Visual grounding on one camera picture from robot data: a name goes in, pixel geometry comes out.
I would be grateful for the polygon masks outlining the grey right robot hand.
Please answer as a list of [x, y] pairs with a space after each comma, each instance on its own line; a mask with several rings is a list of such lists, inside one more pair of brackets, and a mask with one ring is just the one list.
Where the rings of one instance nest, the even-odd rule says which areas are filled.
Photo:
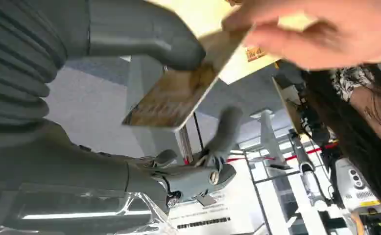
[[223, 111], [218, 130], [190, 165], [142, 166], [127, 156], [73, 144], [46, 119], [48, 83], [69, 59], [146, 54], [178, 69], [195, 69], [205, 51], [172, 11], [142, 0], [0, 0], [0, 190], [23, 194], [31, 208], [91, 193], [94, 202], [142, 192], [167, 211], [171, 184], [189, 199], [225, 187], [208, 174], [225, 168], [241, 111]]

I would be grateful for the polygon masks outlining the person's left hand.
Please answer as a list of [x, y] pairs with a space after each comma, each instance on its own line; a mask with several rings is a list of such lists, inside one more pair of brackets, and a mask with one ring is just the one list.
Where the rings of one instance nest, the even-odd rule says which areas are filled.
[[[277, 20], [304, 12], [316, 23], [297, 32]], [[245, 42], [309, 70], [381, 62], [381, 0], [246, 0], [222, 21], [252, 26]]]

